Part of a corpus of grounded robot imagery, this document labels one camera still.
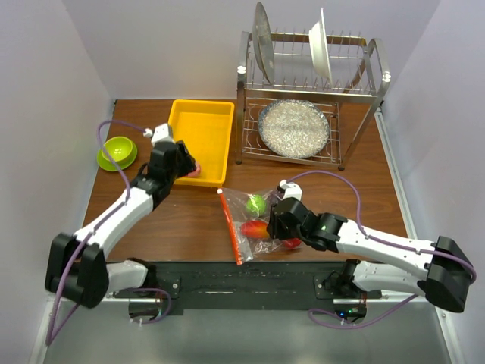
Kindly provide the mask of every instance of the lime green bowl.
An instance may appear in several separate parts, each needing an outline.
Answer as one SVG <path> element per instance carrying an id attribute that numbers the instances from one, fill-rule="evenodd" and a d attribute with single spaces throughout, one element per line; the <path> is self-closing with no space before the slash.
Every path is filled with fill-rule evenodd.
<path id="1" fill-rule="evenodd" d="M 123 164 L 130 158 L 131 153 L 133 152 L 133 144 L 134 142 L 125 136 L 115 136 L 109 140 L 106 140 L 105 148 L 115 162 L 118 164 Z M 102 156 L 104 159 L 109 161 L 109 158 L 104 152 L 102 152 Z"/>
<path id="2" fill-rule="evenodd" d="M 136 144 L 125 136 L 115 136 L 105 143 L 106 151 L 114 159 L 115 162 L 125 169 L 129 167 L 136 159 L 138 149 Z M 107 155 L 100 149 L 96 156 L 99 167 L 106 171 L 116 171 L 116 168 L 111 164 Z"/>

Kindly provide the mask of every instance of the dish rack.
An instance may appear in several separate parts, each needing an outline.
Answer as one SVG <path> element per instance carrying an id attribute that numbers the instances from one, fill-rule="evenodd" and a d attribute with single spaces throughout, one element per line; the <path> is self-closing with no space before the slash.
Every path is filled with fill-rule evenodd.
<path id="1" fill-rule="evenodd" d="M 243 156 L 294 162 L 306 165 L 333 166 L 343 171 L 379 108 L 390 84 L 387 56 L 381 39 L 352 34 L 327 36 L 334 84 L 318 76 L 311 62 L 308 34 L 271 33 L 274 47 L 273 84 L 258 68 L 251 33 L 242 32 L 237 68 L 236 163 Z M 374 79 L 378 70 L 380 84 Z M 313 102 L 327 118 L 330 136 L 327 145 L 311 158 L 287 158 L 269 150 L 258 132 L 258 117 L 266 106 L 279 99 Z M 347 102 L 369 104 L 345 154 L 340 150 L 340 109 Z"/>

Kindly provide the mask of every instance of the clear plastic bag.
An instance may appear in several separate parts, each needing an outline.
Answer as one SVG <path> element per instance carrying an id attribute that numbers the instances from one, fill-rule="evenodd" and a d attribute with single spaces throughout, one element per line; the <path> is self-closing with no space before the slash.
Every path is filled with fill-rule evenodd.
<path id="1" fill-rule="evenodd" d="M 237 265 L 253 260 L 258 254 L 295 249 L 300 245 L 298 239 L 271 239 L 266 231 L 271 205 L 278 203 L 282 197 L 277 190 L 244 193 L 222 188 L 218 193 L 226 215 Z"/>

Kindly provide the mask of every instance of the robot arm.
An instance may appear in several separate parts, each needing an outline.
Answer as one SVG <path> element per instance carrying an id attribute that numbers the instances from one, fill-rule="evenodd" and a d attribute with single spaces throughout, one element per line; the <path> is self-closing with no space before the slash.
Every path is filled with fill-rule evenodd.
<path id="1" fill-rule="evenodd" d="M 156 127 L 154 133 L 147 131 L 146 136 L 152 138 L 152 153 L 146 173 L 143 173 L 143 168 L 130 183 L 130 198 L 125 201 L 128 193 L 125 190 L 118 201 L 96 220 L 73 235 L 59 234 L 52 241 L 45 276 L 47 290 L 56 292 L 68 259 L 93 231 L 95 233 L 86 241 L 69 272 L 63 297 L 92 308 L 107 293 L 155 284 L 155 271 L 147 262 L 128 259 L 122 263 L 107 264 L 106 258 L 125 233 L 168 196 L 178 177 L 196 170 L 196 163 L 183 142 L 174 141 L 167 124 Z"/>
<path id="2" fill-rule="evenodd" d="M 298 237 L 316 250 L 356 254 L 374 261 L 347 261 L 339 277 L 333 280 L 331 289 L 350 296 L 371 290 L 413 293 L 426 297 L 442 309 L 463 312 L 471 284 L 469 272 L 456 262 L 422 253 L 437 250 L 469 262 L 454 240 L 447 237 L 439 237 L 436 242 L 413 240 L 368 228 L 364 234 L 355 221 L 309 211 L 299 201 L 302 190 L 298 185 L 284 180 L 279 190 L 284 196 L 271 206 L 268 224 L 271 238 Z M 379 243 L 370 236 L 412 251 Z"/>

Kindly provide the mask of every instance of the wooden tabletop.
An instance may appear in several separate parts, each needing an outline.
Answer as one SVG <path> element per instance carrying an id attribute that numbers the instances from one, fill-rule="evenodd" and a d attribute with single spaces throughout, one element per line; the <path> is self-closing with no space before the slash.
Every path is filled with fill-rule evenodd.
<path id="1" fill-rule="evenodd" d="M 119 100 L 114 119 L 143 127 L 155 127 L 168 120 L 173 100 Z M 341 112 L 343 152 L 351 140 L 364 105 L 344 105 Z M 227 166 L 225 187 L 256 192 L 275 187 L 280 180 L 310 166 L 244 158 L 235 160 L 235 127 Z M 126 169 L 129 179 L 136 176 L 142 163 L 149 160 L 152 146 L 142 134 L 113 124 L 108 137 L 125 135 L 138 146 L 136 161 Z M 345 171 L 336 173 L 357 186 L 362 198 L 362 223 L 373 229 L 405 236 L 405 228 L 393 182 L 390 177 L 377 125 L 366 130 Z M 332 212 L 355 219 L 355 196 L 341 181 L 319 174 L 298 180 L 304 204 L 315 213 Z M 122 193 L 124 183 L 118 173 L 99 169 L 85 224 L 109 207 Z M 230 235 L 215 188 L 174 186 L 171 194 L 149 216 L 135 225 L 116 245 L 108 257 L 111 261 L 136 257 L 151 261 L 221 261 L 234 260 Z M 260 260 L 345 260 L 349 255 L 317 252 L 307 246 L 259 256 Z"/>

